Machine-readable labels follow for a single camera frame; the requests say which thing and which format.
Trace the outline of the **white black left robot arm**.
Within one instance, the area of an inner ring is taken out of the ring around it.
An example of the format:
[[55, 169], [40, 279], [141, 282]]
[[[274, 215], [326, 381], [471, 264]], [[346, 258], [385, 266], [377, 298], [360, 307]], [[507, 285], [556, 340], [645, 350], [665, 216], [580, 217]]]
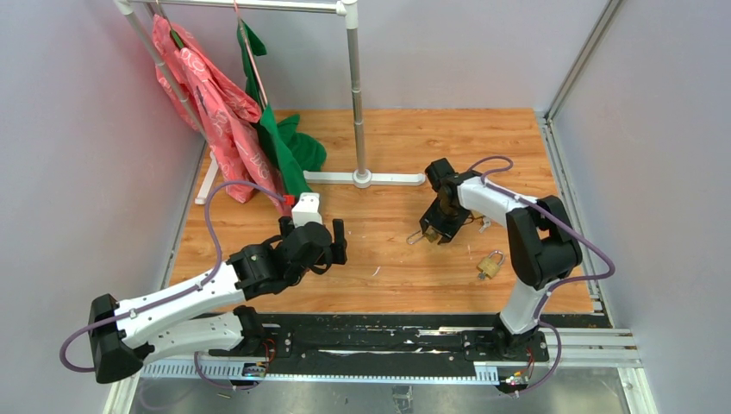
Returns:
[[295, 227], [280, 220], [281, 235], [232, 254], [217, 269], [146, 296], [118, 301], [109, 294], [91, 302], [92, 371], [99, 384], [138, 373], [177, 354], [238, 350], [256, 355], [265, 331], [248, 300], [279, 294], [312, 272], [347, 262], [343, 220]]

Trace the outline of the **small brass padlock with key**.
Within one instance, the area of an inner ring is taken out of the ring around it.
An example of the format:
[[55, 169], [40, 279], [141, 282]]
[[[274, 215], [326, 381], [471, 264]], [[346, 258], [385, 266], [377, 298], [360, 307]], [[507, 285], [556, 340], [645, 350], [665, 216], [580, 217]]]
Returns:
[[439, 232], [433, 227], [427, 227], [424, 230], [417, 230], [415, 233], [409, 235], [406, 238], [406, 242], [409, 245], [414, 245], [422, 240], [426, 240], [430, 243], [437, 242], [440, 239]]

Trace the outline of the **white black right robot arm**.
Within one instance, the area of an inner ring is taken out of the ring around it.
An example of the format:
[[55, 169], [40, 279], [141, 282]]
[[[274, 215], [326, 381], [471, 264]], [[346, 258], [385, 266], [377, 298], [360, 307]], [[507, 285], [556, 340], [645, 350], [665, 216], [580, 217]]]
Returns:
[[456, 172], [445, 158], [430, 163], [425, 174], [436, 197], [419, 220], [423, 238], [451, 242], [473, 212], [507, 231], [517, 281], [489, 344], [500, 358], [514, 360], [535, 335], [550, 288], [583, 260], [565, 206], [555, 196], [535, 198], [496, 185], [486, 173]]

